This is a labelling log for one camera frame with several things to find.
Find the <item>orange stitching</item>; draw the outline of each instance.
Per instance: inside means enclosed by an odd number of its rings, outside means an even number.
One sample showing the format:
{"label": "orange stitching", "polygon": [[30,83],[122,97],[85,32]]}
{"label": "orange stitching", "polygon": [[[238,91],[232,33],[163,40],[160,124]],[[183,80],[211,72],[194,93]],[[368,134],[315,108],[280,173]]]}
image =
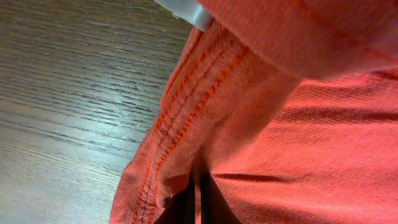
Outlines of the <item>orange stitching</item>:
{"label": "orange stitching", "polygon": [[200,100],[199,104],[196,105],[195,109],[192,111],[191,115],[187,119],[187,121],[184,124],[184,127],[182,130],[180,130],[176,140],[171,144],[171,146],[165,151],[163,156],[161,157],[157,168],[155,170],[155,196],[154,196],[154,205],[152,206],[152,210],[150,211],[150,216],[149,216],[149,221],[148,224],[151,223],[154,213],[155,213],[155,208],[156,208],[156,191],[157,191],[157,176],[159,174],[160,168],[162,167],[163,163],[165,162],[167,156],[177,147],[177,144],[181,141],[183,138],[184,134],[187,132],[188,127],[191,125],[192,120],[194,117],[199,113],[199,111],[203,108],[205,103],[210,99],[210,97],[217,91],[217,89],[220,87],[220,84],[225,78],[231,73],[232,69],[239,64],[240,61],[246,56],[248,53],[248,49],[244,48],[242,51],[238,54],[238,56],[234,59],[231,65],[229,65],[225,71],[221,72],[221,76],[217,80],[217,82],[211,87],[211,89],[208,90],[208,92],[203,95],[202,99]]}
{"label": "orange stitching", "polygon": [[335,35],[337,35],[338,37],[345,39],[348,43],[363,50],[370,56],[375,57],[375,58],[381,58],[381,59],[387,60],[389,62],[394,62],[394,63],[398,62],[398,58],[391,58],[389,55],[386,55],[386,54],[383,54],[376,50],[373,50],[372,48],[367,47],[366,45],[358,42],[357,40],[352,38],[346,32],[338,30],[336,27],[334,27],[334,25],[332,23],[328,22],[325,18],[323,18],[322,15],[319,14],[316,10],[314,10],[310,6],[306,5],[304,0],[291,0],[291,1],[293,2],[293,4],[297,5],[301,9],[303,9],[307,13],[307,15],[310,18],[312,18],[315,22],[323,25],[324,27],[329,29],[329,31],[334,32]]}
{"label": "orange stitching", "polygon": [[[227,51],[227,50],[229,49],[229,47],[230,47],[232,44],[233,44],[233,40],[230,40],[229,44],[226,45],[225,47],[223,47],[223,48],[220,50],[220,52],[218,52],[218,55],[217,55],[217,56],[218,56],[218,57],[222,56],[222,55],[224,54],[224,52]],[[216,61],[217,61],[217,60],[213,60],[213,61],[210,63],[209,69],[215,64]],[[204,75],[203,75],[200,79],[197,80],[196,84],[192,87],[192,89],[191,89],[191,91],[189,92],[189,94],[188,94],[187,96],[184,97],[184,102],[186,102],[186,100],[187,100],[187,99],[193,94],[193,92],[198,88],[199,83],[200,83],[204,78],[206,78],[206,74],[207,74],[208,71],[209,71],[209,70],[205,71]],[[171,120],[174,120],[174,119],[178,116],[178,114],[180,114],[182,107],[183,107],[183,105],[181,105],[181,106],[178,108],[176,114],[171,118]],[[165,139],[165,136],[160,140],[159,145],[162,145],[164,139]],[[147,200],[148,200],[148,193],[147,193],[146,201],[145,201],[145,204],[144,204],[144,212],[145,212],[145,209],[146,209]]]}
{"label": "orange stitching", "polygon": [[188,71],[188,74],[184,77],[184,79],[182,80],[181,85],[179,86],[178,90],[175,92],[175,94],[172,96],[172,99],[170,100],[170,103],[167,105],[165,111],[162,113],[162,116],[157,120],[156,125],[155,125],[155,129],[152,132],[152,135],[155,134],[155,132],[160,128],[160,125],[162,124],[162,122],[164,121],[164,118],[166,117],[166,114],[169,112],[171,106],[173,105],[174,101],[177,99],[178,94],[182,91],[182,88],[185,84],[187,84],[187,82],[189,81],[189,78],[192,76],[192,74],[194,74],[197,70],[197,68],[199,67],[199,65],[203,62],[203,60],[206,58],[206,56],[209,54],[210,50],[221,40],[221,38],[223,36],[225,36],[228,33],[227,29],[224,29],[223,32],[217,37],[217,39],[211,43],[207,49],[204,51],[204,53],[202,55],[200,55],[199,59],[196,61],[196,63],[194,64],[193,68],[191,68]]}
{"label": "orange stitching", "polygon": [[175,71],[175,75],[173,75],[170,79],[169,84],[167,84],[168,88],[164,91],[163,94],[163,98],[160,101],[160,105],[162,106],[164,103],[164,99],[167,97],[167,95],[169,94],[169,91],[171,89],[171,87],[174,84],[175,79],[178,77],[179,73],[181,72],[181,69],[185,66],[185,64],[187,63],[187,59],[191,56],[191,54],[194,53],[194,51],[196,51],[198,45],[200,45],[203,42],[203,39],[206,38],[208,32],[203,33],[202,31],[199,31],[200,34],[198,36],[198,38],[195,40],[195,43],[193,44],[193,47],[190,49],[190,51],[187,53],[187,56],[184,58],[184,61],[181,63],[181,65],[178,67],[177,71]]}
{"label": "orange stitching", "polygon": [[[152,132],[152,137],[153,137],[154,133],[160,128],[160,125],[162,124],[163,120],[165,119],[166,114],[169,112],[169,110],[171,109],[171,106],[173,105],[174,101],[177,99],[178,95],[179,95],[180,92],[182,91],[183,86],[189,81],[189,78],[190,78],[190,77],[192,76],[192,74],[197,70],[199,64],[201,64],[201,63],[203,62],[203,60],[204,60],[204,59],[206,58],[206,56],[209,54],[210,50],[211,50],[211,49],[221,40],[221,38],[222,38],[224,35],[226,35],[227,33],[228,33],[228,30],[227,30],[227,29],[224,29],[224,30],[222,31],[222,33],[221,33],[221,34],[220,34],[220,35],[219,35],[219,36],[218,36],[206,49],[205,49],[204,53],[200,56],[199,60],[197,60],[196,63],[194,64],[193,68],[191,68],[191,69],[188,71],[188,74],[184,77],[184,79],[182,80],[182,83],[180,84],[178,90],[177,90],[177,91],[175,92],[175,94],[172,96],[172,99],[171,99],[170,103],[167,105],[165,111],[162,113],[162,116],[158,119],[157,124],[156,124],[156,126],[155,126],[155,129],[154,129],[153,132]],[[140,202],[141,202],[141,200],[142,200],[142,193],[144,192],[145,184],[146,184],[146,181],[147,181],[147,179],[148,179],[148,177],[149,177],[149,174],[150,174],[150,167],[151,167],[151,166],[152,166],[152,161],[151,161],[150,164],[149,164],[149,167],[148,167],[148,169],[147,169],[147,171],[146,171],[146,174],[145,174],[145,179],[144,179],[144,181],[142,182],[142,185],[141,185],[141,188],[140,188],[138,200],[137,200],[137,203],[136,203],[136,208],[134,209],[134,216],[133,216],[133,221],[132,221],[133,224],[135,224],[135,222],[136,222],[136,218],[137,218],[137,215],[138,215],[139,204],[140,204]]]}

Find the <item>wood grain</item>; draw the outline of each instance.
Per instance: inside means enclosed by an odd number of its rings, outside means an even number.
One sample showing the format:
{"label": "wood grain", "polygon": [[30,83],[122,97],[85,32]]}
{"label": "wood grain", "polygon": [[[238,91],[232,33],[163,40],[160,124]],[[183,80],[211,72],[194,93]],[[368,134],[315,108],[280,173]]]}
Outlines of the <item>wood grain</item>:
{"label": "wood grain", "polygon": [[191,26],[155,2],[0,4],[0,223],[107,223]]}

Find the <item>table surface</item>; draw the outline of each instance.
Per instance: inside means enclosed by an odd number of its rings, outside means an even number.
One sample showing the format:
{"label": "table surface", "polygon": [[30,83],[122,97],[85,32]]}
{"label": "table surface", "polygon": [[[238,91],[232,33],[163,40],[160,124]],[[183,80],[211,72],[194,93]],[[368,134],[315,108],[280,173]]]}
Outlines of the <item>table surface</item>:
{"label": "table surface", "polygon": [[150,0],[0,5],[0,223],[107,223],[191,25]]}

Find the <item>dark object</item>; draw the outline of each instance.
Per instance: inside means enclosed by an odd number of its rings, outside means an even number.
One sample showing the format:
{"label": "dark object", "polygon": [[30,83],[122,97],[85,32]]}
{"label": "dark object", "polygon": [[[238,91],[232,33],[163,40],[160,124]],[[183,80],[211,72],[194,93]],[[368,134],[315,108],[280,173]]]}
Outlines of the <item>dark object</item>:
{"label": "dark object", "polygon": [[[200,180],[202,224],[241,223],[234,215],[210,174],[203,174]],[[195,223],[195,184],[192,179],[188,187],[174,195],[163,214],[155,222]]]}

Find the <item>orange fabric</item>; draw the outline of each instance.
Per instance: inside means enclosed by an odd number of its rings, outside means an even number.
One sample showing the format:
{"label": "orange fabric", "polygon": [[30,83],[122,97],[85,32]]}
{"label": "orange fabric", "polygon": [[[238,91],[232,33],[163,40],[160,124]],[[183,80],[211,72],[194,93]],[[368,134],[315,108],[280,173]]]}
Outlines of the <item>orange fabric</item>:
{"label": "orange fabric", "polygon": [[395,2],[201,2],[216,21],[192,32],[111,223],[154,223],[204,167],[243,223],[396,223],[398,72],[372,72],[398,64]]}

